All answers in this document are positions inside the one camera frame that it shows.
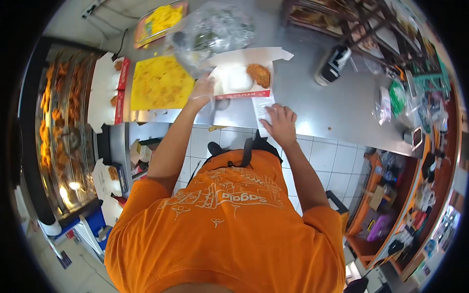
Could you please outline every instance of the white graphic print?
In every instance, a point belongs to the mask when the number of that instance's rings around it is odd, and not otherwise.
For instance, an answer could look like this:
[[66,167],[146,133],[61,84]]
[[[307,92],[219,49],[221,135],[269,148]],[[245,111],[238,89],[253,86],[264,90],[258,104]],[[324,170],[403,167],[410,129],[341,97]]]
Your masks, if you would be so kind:
[[220,220],[220,219],[210,219],[212,222],[215,223],[215,228],[218,226],[219,223],[223,223],[225,220]]
[[236,205],[236,204],[231,204],[232,206],[234,206],[234,218],[236,218],[236,209],[237,208],[240,208],[241,206],[240,205]]
[[[180,214],[194,210],[195,207],[215,210],[224,202],[229,202],[234,207],[235,219],[236,210],[241,206],[266,205],[280,209],[284,207],[280,199],[280,194],[283,193],[281,188],[271,178],[260,176],[251,169],[220,168],[198,174],[194,179],[196,180],[187,188],[180,189],[173,197],[162,200],[158,209],[171,206],[176,212],[176,220]],[[211,221],[217,227],[225,220],[211,218]]]
[[177,216],[179,216],[180,214],[190,211],[190,208],[186,208],[182,205],[178,207],[171,207],[171,209],[176,212],[176,217],[174,217],[174,220],[176,220]]

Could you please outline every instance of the receipt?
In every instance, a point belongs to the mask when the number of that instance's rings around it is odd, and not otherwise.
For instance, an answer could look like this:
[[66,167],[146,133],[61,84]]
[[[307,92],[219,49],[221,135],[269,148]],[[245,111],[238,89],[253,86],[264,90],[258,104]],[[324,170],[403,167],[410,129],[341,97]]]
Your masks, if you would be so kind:
[[261,123],[261,119],[267,120],[269,123],[272,123],[269,113],[265,110],[266,106],[272,106],[275,104],[275,99],[273,97],[272,91],[270,92],[270,97],[257,97],[251,98],[252,105],[254,106],[254,113],[256,114],[257,128],[259,129],[259,134],[261,137],[269,137],[269,133]]

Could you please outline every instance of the red box label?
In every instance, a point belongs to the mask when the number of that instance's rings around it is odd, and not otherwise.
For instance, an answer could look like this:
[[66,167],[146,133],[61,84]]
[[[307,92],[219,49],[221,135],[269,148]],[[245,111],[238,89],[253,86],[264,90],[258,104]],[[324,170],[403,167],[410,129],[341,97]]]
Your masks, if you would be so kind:
[[130,60],[124,58],[122,62],[121,75],[119,76],[119,84],[117,85],[118,90],[124,90],[125,84],[127,83],[127,75],[129,74]]
[[228,98],[257,98],[257,97],[268,97],[270,96],[270,90],[241,92],[235,94],[217,95],[216,100],[223,100]]
[[117,91],[116,114],[114,117],[114,124],[122,123],[122,112],[124,110],[124,91]]

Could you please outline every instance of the black apron strap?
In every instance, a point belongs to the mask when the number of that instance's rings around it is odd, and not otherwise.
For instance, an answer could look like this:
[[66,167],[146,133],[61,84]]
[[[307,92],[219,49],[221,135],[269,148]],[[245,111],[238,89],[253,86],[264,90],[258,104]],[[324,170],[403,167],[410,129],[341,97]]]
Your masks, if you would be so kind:
[[242,154],[241,165],[239,165],[241,168],[246,168],[251,163],[252,143],[252,138],[248,138],[244,142],[244,153]]

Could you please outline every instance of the orange t-shirt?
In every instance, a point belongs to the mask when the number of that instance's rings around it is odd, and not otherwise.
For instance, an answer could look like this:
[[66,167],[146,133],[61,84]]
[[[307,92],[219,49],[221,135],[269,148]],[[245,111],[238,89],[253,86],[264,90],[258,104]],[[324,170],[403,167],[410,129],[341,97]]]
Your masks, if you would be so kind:
[[300,217],[279,160],[242,150],[205,164],[173,197],[157,182],[135,182],[109,235],[105,265],[121,292],[161,292],[211,283],[234,292],[342,292],[340,215],[315,207]]

